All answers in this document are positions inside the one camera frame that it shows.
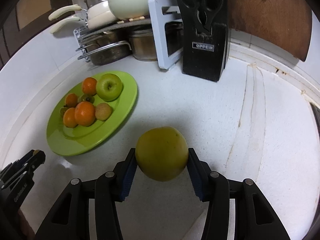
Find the left hand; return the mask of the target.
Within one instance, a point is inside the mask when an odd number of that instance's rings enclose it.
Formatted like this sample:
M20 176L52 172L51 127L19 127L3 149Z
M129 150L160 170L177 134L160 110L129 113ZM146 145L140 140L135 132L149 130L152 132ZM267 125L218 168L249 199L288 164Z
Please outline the left hand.
M29 225L28 221L26 220L23 212L20 209L18 210L18 215L19 215L20 222L21 222L22 233L25 235L25 237L28 240L33 240L35 237L35 233L34 233L32 227Z

